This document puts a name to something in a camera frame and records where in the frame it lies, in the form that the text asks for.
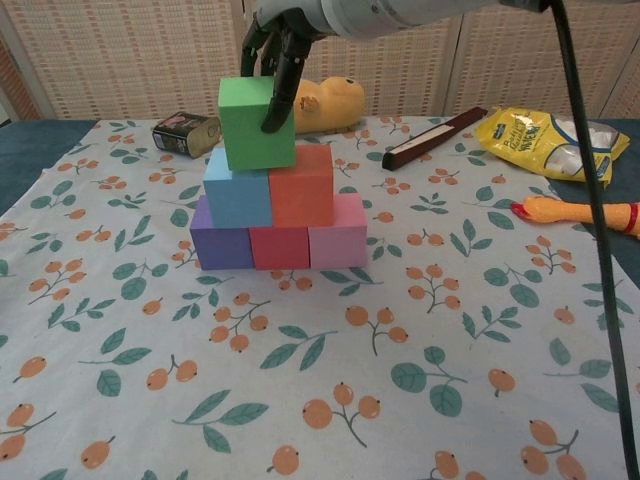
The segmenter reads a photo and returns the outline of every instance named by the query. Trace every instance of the chip bag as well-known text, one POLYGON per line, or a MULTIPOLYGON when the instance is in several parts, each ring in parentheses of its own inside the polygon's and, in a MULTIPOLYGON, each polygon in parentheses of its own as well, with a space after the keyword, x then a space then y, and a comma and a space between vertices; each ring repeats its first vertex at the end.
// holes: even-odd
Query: chip bag
MULTIPOLYGON (((611 182, 613 161, 629 146, 629 137, 589 122, 598 180, 611 182)), ((476 137, 489 152, 526 170, 556 180, 584 182, 584 171, 570 117, 526 108, 500 108, 477 128, 476 137)))

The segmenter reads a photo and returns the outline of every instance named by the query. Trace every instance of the orange block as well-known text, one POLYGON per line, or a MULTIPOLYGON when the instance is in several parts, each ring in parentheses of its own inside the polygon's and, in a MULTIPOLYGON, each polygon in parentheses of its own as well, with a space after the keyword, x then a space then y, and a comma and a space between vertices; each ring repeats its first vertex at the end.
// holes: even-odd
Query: orange block
POLYGON ((333 163, 329 145, 297 145, 295 167, 269 171, 274 227, 333 225, 333 163))

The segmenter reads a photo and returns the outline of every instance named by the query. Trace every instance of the red block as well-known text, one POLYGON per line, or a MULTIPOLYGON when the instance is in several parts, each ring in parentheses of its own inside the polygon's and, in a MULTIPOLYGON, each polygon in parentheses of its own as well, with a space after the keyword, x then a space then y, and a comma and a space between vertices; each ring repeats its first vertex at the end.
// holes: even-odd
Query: red block
POLYGON ((309 268, 307 228, 250 228, 249 237, 256 269, 309 268))
POLYGON ((269 171, 275 227, 333 225, 333 164, 329 145, 297 145, 295 167, 269 171))

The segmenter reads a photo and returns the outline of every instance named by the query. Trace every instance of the tin can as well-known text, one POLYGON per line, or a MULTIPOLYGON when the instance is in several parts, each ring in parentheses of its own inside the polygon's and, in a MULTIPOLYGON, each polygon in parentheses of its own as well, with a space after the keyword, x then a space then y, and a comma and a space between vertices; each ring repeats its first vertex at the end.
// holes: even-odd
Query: tin can
POLYGON ((220 141, 220 119, 180 111, 158 123, 152 132, 160 150, 198 158, 220 141))

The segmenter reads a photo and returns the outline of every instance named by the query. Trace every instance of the foam block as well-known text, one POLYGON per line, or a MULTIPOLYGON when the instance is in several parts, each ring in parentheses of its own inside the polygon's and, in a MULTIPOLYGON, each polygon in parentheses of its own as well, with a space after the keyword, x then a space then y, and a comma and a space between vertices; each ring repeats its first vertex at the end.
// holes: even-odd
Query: foam block
POLYGON ((275 133, 261 125, 273 95, 274 77, 220 80, 218 110, 229 170, 257 170, 295 164, 293 110, 275 133))
POLYGON ((249 229, 215 228, 204 195, 198 200, 189 231, 203 270, 253 268, 249 229))
POLYGON ((333 164, 329 145, 296 146, 296 165, 269 171, 275 227, 333 224, 333 164))
POLYGON ((216 147, 203 183, 216 228, 272 225, 268 170, 233 172, 227 166, 226 149, 216 147))
POLYGON ((309 234, 306 228, 250 228, 255 268, 309 268, 309 234))
POLYGON ((311 268, 363 267, 367 263, 367 217, 357 193, 335 196, 335 224, 309 227, 311 268))

